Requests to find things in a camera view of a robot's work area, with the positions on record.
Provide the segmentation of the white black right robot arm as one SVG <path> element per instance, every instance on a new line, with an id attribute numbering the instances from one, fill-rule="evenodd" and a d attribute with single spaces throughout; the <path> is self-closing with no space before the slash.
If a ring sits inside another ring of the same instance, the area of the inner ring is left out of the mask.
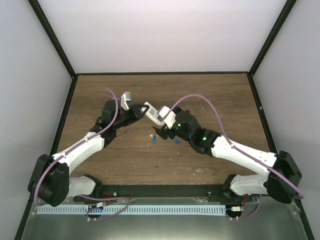
<path id="1" fill-rule="evenodd" d="M 228 140 L 219 132 L 201 127 L 189 110 L 179 107 L 152 108 L 146 115 L 156 124 L 154 130 L 162 139 L 181 138 L 201 155 L 225 159 L 255 173 L 229 175 L 222 188 L 225 200 L 232 202 L 242 195 L 261 194 L 289 204 L 298 196 L 294 187 L 299 185 L 302 173 L 288 152 L 265 152 Z"/>

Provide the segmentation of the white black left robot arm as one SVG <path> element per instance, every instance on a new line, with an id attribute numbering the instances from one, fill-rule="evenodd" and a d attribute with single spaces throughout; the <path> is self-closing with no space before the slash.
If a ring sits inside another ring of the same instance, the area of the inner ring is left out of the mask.
<path id="1" fill-rule="evenodd" d="M 71 173 L 93 154 L 105 149 L 117 136 L 117 130 L 142 119 L 147 104 L 121 105 L 115 100 L 105 103 L 94 126 L 78 142 L 54 155 L 41 155 L 35 164 L 27 190 L 34 199 L 56 207 L 65 199 L 85 195 L 91 202 L 102 196 L 100 181 L 93 176 L 71 177 Z"/>

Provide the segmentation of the white air conditioner remote control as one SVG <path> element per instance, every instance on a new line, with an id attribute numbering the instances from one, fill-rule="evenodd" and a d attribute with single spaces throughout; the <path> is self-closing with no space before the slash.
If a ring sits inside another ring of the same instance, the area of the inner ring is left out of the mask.
<path id="1" fill-rule="evenodd" d="M 147 101 L 144 103 L 144 105 L 148 106 L 148 110 L 146 111 L 145 116 L 149 118 L 157 126 L 164 126 L 165 122 L 163 118 L 159 115 L 159 111 Z"/>

